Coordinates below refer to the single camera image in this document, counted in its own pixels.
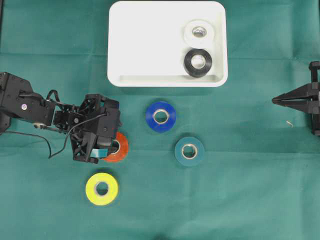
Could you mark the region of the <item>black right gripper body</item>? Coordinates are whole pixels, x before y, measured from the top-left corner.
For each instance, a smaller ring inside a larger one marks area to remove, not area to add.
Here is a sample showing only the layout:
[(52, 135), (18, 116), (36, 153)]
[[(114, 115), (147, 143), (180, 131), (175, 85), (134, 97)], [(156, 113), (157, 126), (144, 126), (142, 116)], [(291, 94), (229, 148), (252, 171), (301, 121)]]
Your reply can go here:
[[(312, 61), (309, 64), (311, 74), (311, 88), (315, 90), (315, 95), (311, 97), (313, 101), (320, 101), (320, 82), (318, 81), (319, 61)], [(311, 114), (311, 132), (315, 136), (320, 135), (320, 113)]]

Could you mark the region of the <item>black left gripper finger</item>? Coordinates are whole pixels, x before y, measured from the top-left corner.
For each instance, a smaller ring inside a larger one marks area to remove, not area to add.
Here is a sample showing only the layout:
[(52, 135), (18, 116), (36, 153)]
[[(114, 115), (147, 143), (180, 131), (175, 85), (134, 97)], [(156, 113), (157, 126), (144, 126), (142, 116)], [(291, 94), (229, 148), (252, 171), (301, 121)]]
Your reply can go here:
[(97, 164), (99, 159), (91, 157), (93, 148), (96, 146), (97, 136), (91, 132), (71, 134), (71, 147), (73, 160), (85, 163)]

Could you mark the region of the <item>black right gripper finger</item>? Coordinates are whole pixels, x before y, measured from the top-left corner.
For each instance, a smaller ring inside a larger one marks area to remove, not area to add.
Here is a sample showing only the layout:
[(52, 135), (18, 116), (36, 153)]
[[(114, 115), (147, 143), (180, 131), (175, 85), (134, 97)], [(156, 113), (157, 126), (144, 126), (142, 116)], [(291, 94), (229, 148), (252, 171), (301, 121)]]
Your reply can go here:
[(309, 100), (272, 100), (273, 104), (311, 114)]
[(309, 97), (308, 90), (309, 90), (310, 84), (302, 85), (290, 92), (283, 93), (279, 96), (274, 97), (273, 101), (285, 101), (285, 100), (300, 100), (300, 99), (306, 99)]

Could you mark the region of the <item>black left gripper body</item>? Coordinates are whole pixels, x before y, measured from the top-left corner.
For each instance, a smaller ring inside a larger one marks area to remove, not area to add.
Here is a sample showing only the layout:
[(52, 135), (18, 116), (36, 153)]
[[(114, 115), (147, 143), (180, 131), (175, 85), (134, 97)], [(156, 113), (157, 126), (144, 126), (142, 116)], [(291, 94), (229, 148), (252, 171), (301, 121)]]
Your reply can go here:
[(99, 108), (103, 106), (102, 98), (107, 98), (101, 94), (87, 94), (80, 106), (74, 104), (66, 104), (60, 101), (59, 95), (54, 94), (54, 107), (59, 107), (60, 110), (55, 110), (53, 113), (53, 131), (65, 134), (71, 138), (71, 134), (89, 132), (97, 136), (98, 118), (100, 114)]

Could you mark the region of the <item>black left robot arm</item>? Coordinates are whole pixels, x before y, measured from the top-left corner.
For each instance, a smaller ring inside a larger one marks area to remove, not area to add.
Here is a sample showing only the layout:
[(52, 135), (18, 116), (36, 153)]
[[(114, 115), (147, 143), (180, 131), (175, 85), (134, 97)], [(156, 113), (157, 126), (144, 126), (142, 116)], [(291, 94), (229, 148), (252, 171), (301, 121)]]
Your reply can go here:
[(81, 105), (67, 104), (54, 89), (43, 97), (28, 80), (0, 74), (0, 132), (7, 133), (11, 119), (18, 119), (64, 134), (75, 161), (96, 164), (112, 152), (119, 116), (119, 102), (101, 94), (87, 94)]

